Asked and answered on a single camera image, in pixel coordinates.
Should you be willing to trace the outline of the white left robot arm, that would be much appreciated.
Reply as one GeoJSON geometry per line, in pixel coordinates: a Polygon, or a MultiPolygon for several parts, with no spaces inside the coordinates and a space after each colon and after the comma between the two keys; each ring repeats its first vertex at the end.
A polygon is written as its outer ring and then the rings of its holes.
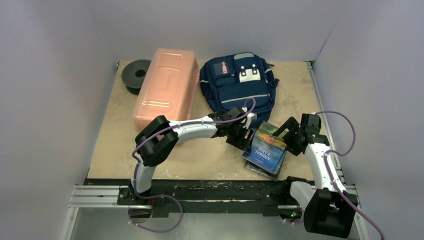
{"type": "Polygon", "coordinates": [[[130,180],[130,199],[138,205],[148,201],[156,167],[169,157],[177,144],[221,137],[229,141],[242,140],[256,120],[257,115],[247,107],[234,107],[184,121],[157,116],[134,140],[136,146],[131,155],[136,160],[136,167],[130,180]]]}

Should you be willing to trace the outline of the dark book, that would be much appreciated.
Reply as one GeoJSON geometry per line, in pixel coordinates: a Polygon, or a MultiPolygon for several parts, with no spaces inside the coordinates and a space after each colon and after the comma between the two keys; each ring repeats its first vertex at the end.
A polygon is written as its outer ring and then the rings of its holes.
{"type": "Polygon", "coordinates": [[[249,161],[245,162],[244,168],[272,181],[277,181],[280,175],[280,170],[277,173],[270,173],[249,161]]]}

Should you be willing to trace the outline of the navy blue student backpack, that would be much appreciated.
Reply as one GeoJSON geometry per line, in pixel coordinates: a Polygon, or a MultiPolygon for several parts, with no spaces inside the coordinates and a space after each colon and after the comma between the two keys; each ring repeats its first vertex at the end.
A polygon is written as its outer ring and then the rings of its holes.
{"type": "Polygon", "coordinates": [[[199,84],[213,112],[227,112],[234,107],[254,107],[258,128],[268,121],[276,103],[275,78],[267,61],[251,52],[243,52],[208,60],[199,72],[199,84]],[[222,73],[221,62],[226,62],[228,73],[222,73]]]}

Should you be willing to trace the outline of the blue Animal Farm book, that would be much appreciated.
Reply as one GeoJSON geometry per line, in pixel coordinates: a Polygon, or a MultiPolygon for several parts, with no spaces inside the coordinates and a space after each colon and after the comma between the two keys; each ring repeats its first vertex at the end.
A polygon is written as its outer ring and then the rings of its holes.
{"type": "Polygon", "coordinates": [[[287,153],[283,139],[273,135],[278,129],[278,127],[263,121],[253,135],[250,149],[242,154],[248,163],[254,164],[272,175],[280,172],[287,153]]]}

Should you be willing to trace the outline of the pink pen toy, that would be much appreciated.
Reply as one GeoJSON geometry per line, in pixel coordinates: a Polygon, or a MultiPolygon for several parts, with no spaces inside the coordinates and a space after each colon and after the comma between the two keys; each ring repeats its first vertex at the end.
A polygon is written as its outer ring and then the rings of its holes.
{"type": "Polygon", "coordinates": [[[221,70],[223,74],[227,74],[229,72],[228,65],[226,61],[221,62],[221,70]]]}

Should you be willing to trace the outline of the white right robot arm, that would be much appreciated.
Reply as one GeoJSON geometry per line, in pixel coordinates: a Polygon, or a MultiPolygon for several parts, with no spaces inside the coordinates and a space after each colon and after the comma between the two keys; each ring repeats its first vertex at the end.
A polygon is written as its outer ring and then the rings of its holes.
{"type": "Polygon", "coordinates": [[[282,137],[286,150],[304,154],[313,174],[314,186],[304,178],[287,177],[275,191],[274,198],[288,204],[295,201],[302,210],[301,219],[309,233],[348,238],[355,218],[357,197],[348,193],[337,176],[330,156],[330,142],[321,134],[322,120],[316,114],[304,113],[301,120],[288,118],[272,135],[282,137]]]}

